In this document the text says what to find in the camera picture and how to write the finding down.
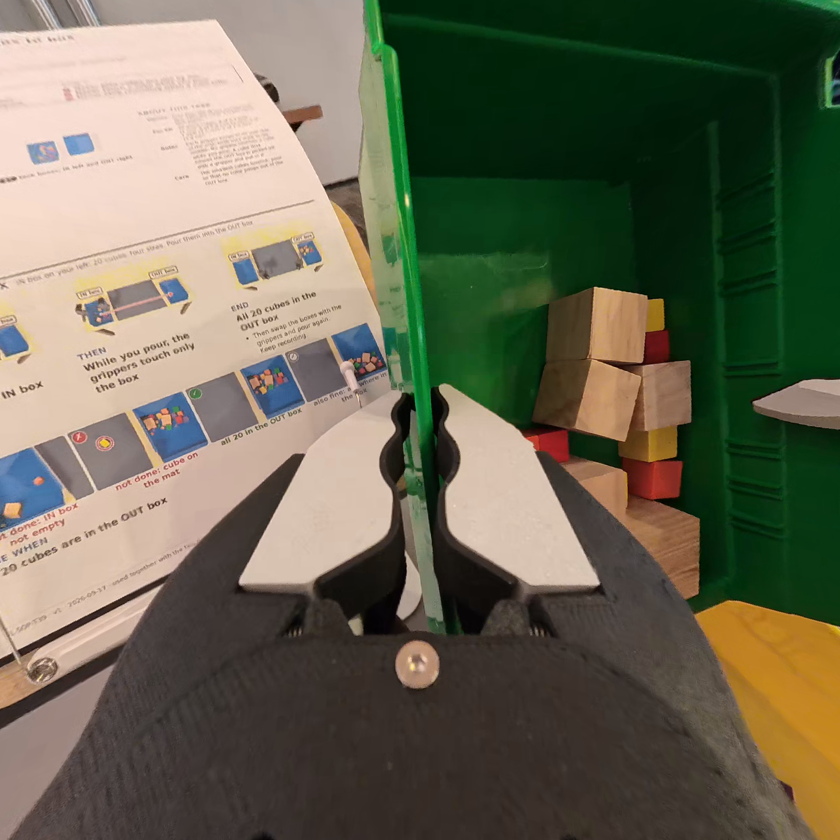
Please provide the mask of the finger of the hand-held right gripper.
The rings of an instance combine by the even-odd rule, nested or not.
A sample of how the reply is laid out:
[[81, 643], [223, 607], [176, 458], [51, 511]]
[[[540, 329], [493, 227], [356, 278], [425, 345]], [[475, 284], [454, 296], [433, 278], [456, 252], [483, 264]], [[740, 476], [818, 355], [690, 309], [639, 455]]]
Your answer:
[[839, 380], [805, 380], [752, 402], [762, 416], [789, 424], [839, 429]]

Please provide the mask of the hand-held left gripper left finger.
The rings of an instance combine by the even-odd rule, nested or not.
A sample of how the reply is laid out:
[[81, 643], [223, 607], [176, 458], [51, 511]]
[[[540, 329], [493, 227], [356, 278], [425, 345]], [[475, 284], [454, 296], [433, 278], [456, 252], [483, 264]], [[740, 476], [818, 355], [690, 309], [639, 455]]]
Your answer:
[[390, 391], [308, 449], [242, 571], [246, 592], [338, 604], [346, 618], [389, 607], [406, 581], [397, 483], [413, 398]]

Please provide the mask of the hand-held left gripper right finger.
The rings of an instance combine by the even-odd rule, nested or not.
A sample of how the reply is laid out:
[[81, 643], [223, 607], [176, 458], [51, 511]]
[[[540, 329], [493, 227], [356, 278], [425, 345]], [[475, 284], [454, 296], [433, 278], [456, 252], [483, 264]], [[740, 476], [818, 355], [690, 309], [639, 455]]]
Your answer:
[[502, 601], [597, 592], [598, 573], [522, 432], [449, 384], [434, 388], [432, 406], [434, 571], [461, 622], [483, 624]]

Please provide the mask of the pile of coloured wooden cubes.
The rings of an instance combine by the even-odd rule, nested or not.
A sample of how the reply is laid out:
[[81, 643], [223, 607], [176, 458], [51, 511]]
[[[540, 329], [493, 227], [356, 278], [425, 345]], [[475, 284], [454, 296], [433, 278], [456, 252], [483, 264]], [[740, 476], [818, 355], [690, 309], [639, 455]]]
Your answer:
[[700, 521], [679, 498], [679, 429], [692, 420], [691, 365], [671, 360], [664, 302], [593, 287], [549, 305], [545, 365], [525, 437], [549, 454], [662, 566], [699, 593]]

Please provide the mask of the yellow plastic box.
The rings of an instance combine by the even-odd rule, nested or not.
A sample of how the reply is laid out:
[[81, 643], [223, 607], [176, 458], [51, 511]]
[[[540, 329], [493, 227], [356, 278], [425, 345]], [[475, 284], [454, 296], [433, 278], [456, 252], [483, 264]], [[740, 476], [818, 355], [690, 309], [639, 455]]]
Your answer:
[[817, 838], [839, 838], [839, 629], [745, 602], [699, 612], [754, 741]]

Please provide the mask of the green plastic box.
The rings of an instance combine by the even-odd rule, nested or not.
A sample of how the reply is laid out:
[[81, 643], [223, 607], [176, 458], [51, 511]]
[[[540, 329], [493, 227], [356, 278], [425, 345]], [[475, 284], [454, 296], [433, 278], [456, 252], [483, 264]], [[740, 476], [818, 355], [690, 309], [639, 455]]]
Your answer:
[[364, 218], [423, 537], [431, 389], [528, 427], [551, 301], [636, 292], [691, 363], [692, 606], [838, 624], [838, 430], [756, 410], [801, 382], [838, 401], [838, 22], [838, 2], [364, 2]]

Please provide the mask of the printed instruction sheet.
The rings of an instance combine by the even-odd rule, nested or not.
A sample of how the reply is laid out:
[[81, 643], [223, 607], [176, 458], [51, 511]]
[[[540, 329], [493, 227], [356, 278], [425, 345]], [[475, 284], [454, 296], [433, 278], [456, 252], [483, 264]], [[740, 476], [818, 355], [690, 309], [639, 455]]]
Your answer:
[[2, 622], [25, 651], [163, 579], [389, 389], [380, 320], [214, 21], [2, 33]]

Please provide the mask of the wooden document board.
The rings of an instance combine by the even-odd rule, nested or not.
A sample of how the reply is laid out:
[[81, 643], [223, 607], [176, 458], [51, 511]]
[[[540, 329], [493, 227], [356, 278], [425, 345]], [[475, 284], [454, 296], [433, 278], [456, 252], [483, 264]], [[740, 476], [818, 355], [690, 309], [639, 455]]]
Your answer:
[[113, 664], [183, 557], [72, 579], [18, 575], [2, 568], [2, 618], [24, 661], [52, 657], [56, 677], [36, 686], [18, 669], [2, 636], [2, 715], [18, 714], [27, 698], [60, 693], [75, 678]]

